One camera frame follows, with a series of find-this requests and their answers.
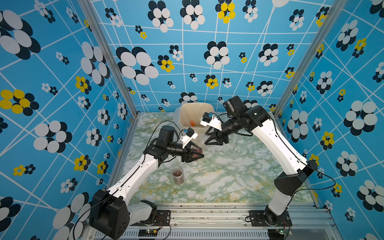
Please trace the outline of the small tea jar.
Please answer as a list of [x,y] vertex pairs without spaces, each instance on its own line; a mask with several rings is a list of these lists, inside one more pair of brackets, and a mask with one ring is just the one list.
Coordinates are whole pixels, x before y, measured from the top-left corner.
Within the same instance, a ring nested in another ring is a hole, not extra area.
[[191,149],[197,152],[197,154],[194,153],[194,154],[192,155],[193,158],[198,158],[198,157],[203,157],[203,156],[204,156],[204,154],[203,154],[203,149],[200,148],[199,146],[197,146],[197,145],[195,145],[195,144],[192,144],[192,145],[191,145]]

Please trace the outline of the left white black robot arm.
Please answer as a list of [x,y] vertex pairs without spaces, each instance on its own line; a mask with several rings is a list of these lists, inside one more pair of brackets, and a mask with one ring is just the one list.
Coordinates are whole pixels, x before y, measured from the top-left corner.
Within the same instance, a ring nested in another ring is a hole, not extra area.
[[162,228],[165,218],[158,214],[156,204],[142,200],[131,205],[134,193],[158,167],[172,158],[181,157],[190,163],[202,159],[200,147],[192,142],[198,133],[192,128],[180,132],[172,126],[162,126],[157,138],[150,138],[143,155],[134,167],[107,191],[95,193],[91,207],[81,217],[89,219],[91,227],[113,240],[119,239],[128,226],[138,222],[151,225],[158,223]]

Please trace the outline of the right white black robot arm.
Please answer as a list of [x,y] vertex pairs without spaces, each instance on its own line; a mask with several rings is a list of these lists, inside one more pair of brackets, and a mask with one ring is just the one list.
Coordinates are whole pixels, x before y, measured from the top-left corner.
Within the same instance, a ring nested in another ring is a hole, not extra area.
[[302,191],[301,186],[309,176],[318,170],[314,160],[308,161],[282,136],[276,123],[261,106],[248,108],[238,97],[223,103],[228,120],[222,122],[214,113],[204,113],[201,125],[207,126],[205,145],[222,146],[229,142],[229,135],[240,130],[249,132],[250,137],[259,138],[277,159],[282,173],[274,180],[276,190],[265,208],[263,220],[269,226],[284,222],[283,216],[293,197]]

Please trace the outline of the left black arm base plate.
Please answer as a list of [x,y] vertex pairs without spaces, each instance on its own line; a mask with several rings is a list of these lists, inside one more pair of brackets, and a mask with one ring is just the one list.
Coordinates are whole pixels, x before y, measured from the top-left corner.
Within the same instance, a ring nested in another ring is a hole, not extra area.
[[160,225],[167,226],[171,220],[171,211],[170,210],[157,210],[155,217],[151,217],[150,220],[140,221],[133,226],[155,226],[159,227]]

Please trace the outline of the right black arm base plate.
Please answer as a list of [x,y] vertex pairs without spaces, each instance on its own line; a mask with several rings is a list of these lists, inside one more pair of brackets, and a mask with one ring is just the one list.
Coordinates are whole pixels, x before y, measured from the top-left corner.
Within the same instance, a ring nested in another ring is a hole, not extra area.
[[247,223],[251,223],[253,227],[291,227],[292,221],[289,213],[284,211],[282,215],[276,216],[270,211],[249,211],[249,215],[245,217]]

